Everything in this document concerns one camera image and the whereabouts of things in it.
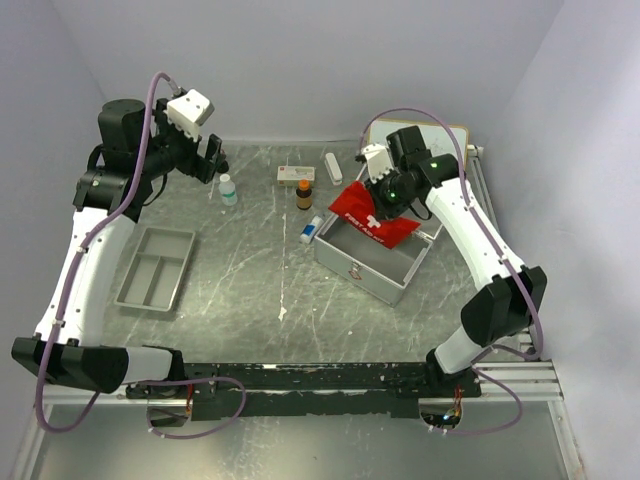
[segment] gray marble tabletop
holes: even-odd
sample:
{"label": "gray marble tabletop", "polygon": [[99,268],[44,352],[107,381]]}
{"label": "gray marble tabletop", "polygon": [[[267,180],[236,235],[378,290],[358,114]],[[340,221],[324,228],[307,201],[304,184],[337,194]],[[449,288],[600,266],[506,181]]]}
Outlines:
{"label": "gray marble tabletop", "polygon": [[[351,181],[360,168],[353,146],[226,151],[239,197],[235,206],[222,204],[217,177],[202,185],[173,172],[165,193],[143,211],[112,286],[105,344],[172,347],[188,362],[419,361],[459,326],[474,287],[446,231],[395,308],[316,263],[313,244],[299,242],[307,222],[325,213],[343,188],[331,184],[324,154],[333,152]],[[296,207],[294,188],[275,183],[277,167],[287,164],[317,167],[310,211]],[[197,232],[170,313],[113,303],[143,226]]]}

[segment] white wall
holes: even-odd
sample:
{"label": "white wall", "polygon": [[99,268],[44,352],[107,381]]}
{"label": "white wall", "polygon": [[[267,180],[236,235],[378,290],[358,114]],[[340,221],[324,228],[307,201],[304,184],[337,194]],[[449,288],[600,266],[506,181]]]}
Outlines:
{"label": "white wall", "polygon": [[487,148],[593,479],[640,468],[640,4],[568,0]]}
{"label": "white wall", "polygon": [[71,232],[75,182],[99,143],[102,94],[46,0],[0,1],[0,478],[33,405],[10,357],[49,301]]}
{"label": "white wall", "polygon": [[354,138],[430,106],[484,141],[562,0],[53,0],[110,99],[162,68],[223,139]]}

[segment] gray box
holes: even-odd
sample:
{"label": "gray box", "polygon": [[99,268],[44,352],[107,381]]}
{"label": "gray box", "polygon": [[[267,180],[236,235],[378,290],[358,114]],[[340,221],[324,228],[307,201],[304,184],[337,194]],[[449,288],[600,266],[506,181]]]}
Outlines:
{"label": "gray box", "polygon": [[147,227],[136,247],[115,304],[168,312],[193,249],[195,232]]}
{"label": "gray box", "polygon": [[[365,166],[358,179],[366,178]],[[414,206],[419,213],[426,215],[424,206],[419,202]],[[422,227],[389,250],[332,213],[315,237],[315,258],[354,285],[395,307],[442,230],[442,224],[436,218],[423,221],[409,211],[404,216],[421,222]]]}

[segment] robotic arm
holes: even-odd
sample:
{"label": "robotic arm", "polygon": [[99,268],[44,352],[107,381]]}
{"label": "robotic arm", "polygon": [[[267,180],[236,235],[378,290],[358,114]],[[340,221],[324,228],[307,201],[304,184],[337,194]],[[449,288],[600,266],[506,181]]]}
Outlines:
{"label": "robotic arm", "polygon": [[[164,176],[164,188],[167,173],[177,168],[209,183],[216,172],[228,170],[222,141],[216,135],[209,136],[205,155],[198,154],[200,127],[213,109],[211,102],[196,90],[180,89],[172,100],[157,101],[153,110],[157,133],[149,138],[135,197],[123,214],[92,240],[82,256],[49,360],[49,383],[110,393],[123,383],[184,378],[180,352],[155,347],[105,347],[101,345],[102,328],[118,259],[144,202],[153,192],[152,180]],[[76,185],[72,238],[58,285],[33,337],[17,338],[11,352],[35,375],[56,321],[57,302],[67,272],[78,249],[83,249],[82,240],[122,204],[129,191],[142,140],[144,112],[143,102],[124,99],[106,103],[98,116],[102,144],[92,152],[87,171]],[[98,165],[100,156],[102,165]]]}
{"label": "robotic arm", "polygon": [[[370,193],[378,219],[402,215],[419,199],[444,225],[462,253],[477,293],[462,308],[462,325],[427,355],[427,367],[438,379],[467,370],[487,347],[514,335],[532,323],[522,293],[509,270],[508,260],[525,285],[536,309],[547,284],[540,267],[528,268],[507,246],[485,213],[474,209],[504,252],[496,254],[485,232],[473,217],[461,191],[458,163],[451,154],[434,157],[417,126],[400,129],[387,137],[389,148],[369,145],[358,160],[367,163]],[[465,180],[468,192],[471,186]],[[475,204],[473,193],[471,204]]]}

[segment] white cross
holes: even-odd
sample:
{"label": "white cross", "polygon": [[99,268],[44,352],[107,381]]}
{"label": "white cross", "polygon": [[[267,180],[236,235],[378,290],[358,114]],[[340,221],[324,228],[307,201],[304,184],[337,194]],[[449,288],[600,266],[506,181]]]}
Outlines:
{"label": "white cross", "polygon": [[379,221],[377,221],[376,217],[374,217],[373,215],[369,215],[367,217],[367,220],[369,221],[369,223],[367,224],[367,227],[369,228],[373,228],[373,227],[380,228],[382,226],[382,224]]}

